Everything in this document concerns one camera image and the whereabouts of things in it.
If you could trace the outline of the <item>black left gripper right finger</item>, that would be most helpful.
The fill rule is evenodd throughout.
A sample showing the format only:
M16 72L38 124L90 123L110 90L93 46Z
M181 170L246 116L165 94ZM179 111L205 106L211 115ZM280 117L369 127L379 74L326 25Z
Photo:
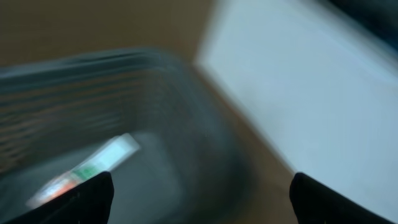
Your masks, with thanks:
M294 175L289 198L299 224L393 224L302 172Z

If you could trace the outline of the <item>white green medicine box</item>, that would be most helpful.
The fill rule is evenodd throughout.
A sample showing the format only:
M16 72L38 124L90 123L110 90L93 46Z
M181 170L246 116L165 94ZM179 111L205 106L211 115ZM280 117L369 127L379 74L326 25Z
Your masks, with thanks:
M83 162L47 182L27 201L27 206L37 208L102 172L114 170L139 149L129 133L109 139Z

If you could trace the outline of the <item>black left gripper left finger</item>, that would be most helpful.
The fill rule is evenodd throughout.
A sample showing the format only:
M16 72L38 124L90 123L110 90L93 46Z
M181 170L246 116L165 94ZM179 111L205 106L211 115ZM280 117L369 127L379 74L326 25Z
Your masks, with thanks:
M34 181L1 181L1 223L107 223L114 197L109 172L77 183L67 176L41 187Z

